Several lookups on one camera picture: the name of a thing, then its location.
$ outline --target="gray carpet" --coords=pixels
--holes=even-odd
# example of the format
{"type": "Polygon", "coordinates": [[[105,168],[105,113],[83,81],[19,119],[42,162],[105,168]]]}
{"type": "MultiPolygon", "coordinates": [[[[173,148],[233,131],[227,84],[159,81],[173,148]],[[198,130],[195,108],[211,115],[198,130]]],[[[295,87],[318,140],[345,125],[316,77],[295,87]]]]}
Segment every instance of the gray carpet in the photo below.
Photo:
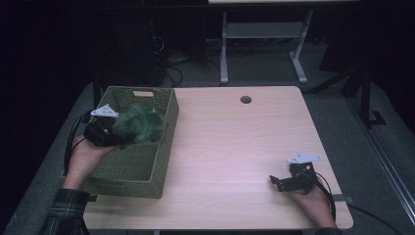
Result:
{"type": "MultiPolygon", "coordinates": [[[[309,81],[306,85],[300,85],[288,57],[288,51],[293,45],[293,42],[257,42],[253,49],[249,50],[252,52],[250,55],[231,55],[228,58],[230,82],[227,86],[294,85],[305,90],[335,75],[332,72],[318,70],[326,45],[307,43],[300,61],[309,81]]],[[[174,66],[183,73],[181,87],[219,86],[219,56],[207,58],[208,61],[192,60],[174,66]]],[[[180,76],[176,70],[168,71],[173,79],[179,80],[180,76]]],[[[381,217],[403,234],[415,234],[414,224],[392,189],[376,151],[360,125],[360,120],[355,117],[350,107],[350,102],[358,103],[359,97],[351,100],[342,97],[340,90],[343,84],[341,81],[319,94],[304,95],[340,186],[346,196],[352,197],[356,206],[381,217]]],[[[166,79],[162,86],[171,86],[171,81],[166,79]]],[[[402,181],[414,195],[415,184],[412,180],[415,178],[415,171],[412,167],[415,165],[415,137],[393,110],[386,94],[375,85],[372,85],[372,88],[371,109],[379,111],[387,125],[374,126],[371,132],[376,135],[402,181]]],[[[62,183],[60,174],[63,170],[63,155],[70,128],[76,117],[93,108],[92,98],[92,86],[89,85],[73,106],[5,235],[35,234],[39,229],[47,208],[62,183]]],[[[394,234],[372,217],[353,209],[350,211],[354,225],[344,231],[345,235],[394,234]]],[[[152,231],[92,230],[91,234],[141,235],[152,234],[152,231]]]]}

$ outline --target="background table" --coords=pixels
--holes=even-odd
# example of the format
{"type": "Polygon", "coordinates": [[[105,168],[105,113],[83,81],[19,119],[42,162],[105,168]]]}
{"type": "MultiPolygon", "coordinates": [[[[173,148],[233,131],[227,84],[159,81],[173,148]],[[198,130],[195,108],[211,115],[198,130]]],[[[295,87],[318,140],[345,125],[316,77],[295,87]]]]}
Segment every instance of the background table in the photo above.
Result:
{"type": "MultiPolygon", "coordinates": [[[[86,208],[90,229],[304,229],[313,224],[272,185],[290,177],[297,151],[341,189],[296,87],[175,89],[180,112],[161,199],[98,196],[86,208]],[[241,97],[249,96],[249,104],[241,97]]],[[[345,202],[337,223],[350,228],[345,202]]]]}

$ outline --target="dark background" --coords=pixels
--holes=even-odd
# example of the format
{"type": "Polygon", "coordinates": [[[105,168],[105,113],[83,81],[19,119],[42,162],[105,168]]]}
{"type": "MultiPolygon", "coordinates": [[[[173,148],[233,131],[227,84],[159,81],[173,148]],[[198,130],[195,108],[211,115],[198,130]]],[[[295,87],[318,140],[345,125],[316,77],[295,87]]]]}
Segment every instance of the dark background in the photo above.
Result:
{"type": "MultiPolygon", "coordinates": [[[[415,38],[415,9],[409,0],[376,2],[363,1],[337,17],[316,11],[308,39],[330,41],[322,70],[342,72],[360,58],[367,58],[373,81],[388,93],[396,111],[415,132],[415,46],[411,43],[415,38]],[[328,23],[326,16],[335,21],[328,23]]],[[[101,1],[90,3],[99,5],[101,1]]],[[[162,80],[162,59],[168,55],[155,57],[150,50],[157,46],[150,39],[152,35],[163,35],[170,47],[203,48],[205,38],[220,33],[214,27],[220,24],[219,12],[182,13],[182,18],[164,13],[163,21],[148,30],[151,15],[79,12],[71,1],[0,0],[4,148],[0,160],[0,231],[76,98],[93,77],[102,77],[107,85],[155,86],[162,80]],[[138,34],[130,30],[136,25],[141,25],[138,34]],[[103,40],[97,43],[91,33],[103,40]],[[130,40],[134,37],[141,47],[127,50],[134,45],[130,40]],[[115,58],[122,58],[122,63],[115,58]]]]}

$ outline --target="wicker basket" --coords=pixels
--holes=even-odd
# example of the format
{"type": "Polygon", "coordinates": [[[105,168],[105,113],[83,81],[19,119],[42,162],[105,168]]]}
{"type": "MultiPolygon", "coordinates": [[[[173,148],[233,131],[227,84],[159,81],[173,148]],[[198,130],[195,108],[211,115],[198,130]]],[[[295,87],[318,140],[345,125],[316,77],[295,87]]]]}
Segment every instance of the wicker basket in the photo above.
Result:
{"type": "Polygon", "coordinates": [[[179,107],[173,89],[110,86],[98,107],[110,104],[123,119],[131,106],[148,104],[163,119],[156,143],[130,145],[107,154],[88,177],[84,190],[91,194],[161,198],[179,107]]]}

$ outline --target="person's left hand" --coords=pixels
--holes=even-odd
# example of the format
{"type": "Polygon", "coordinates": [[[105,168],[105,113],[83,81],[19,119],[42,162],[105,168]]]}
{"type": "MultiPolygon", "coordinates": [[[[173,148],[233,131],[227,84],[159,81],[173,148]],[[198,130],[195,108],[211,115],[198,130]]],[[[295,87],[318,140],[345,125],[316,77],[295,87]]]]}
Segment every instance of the person's left hand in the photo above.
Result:
{"type": "Polygon", "coordinates": [[[83,135],[73,140],[72,147],[74,149],[63,188],[74,190],[80,190],[86,177],[95,170],[101,159],[110,151],[118,148],[118,146],[97,147],[83,135]]]}

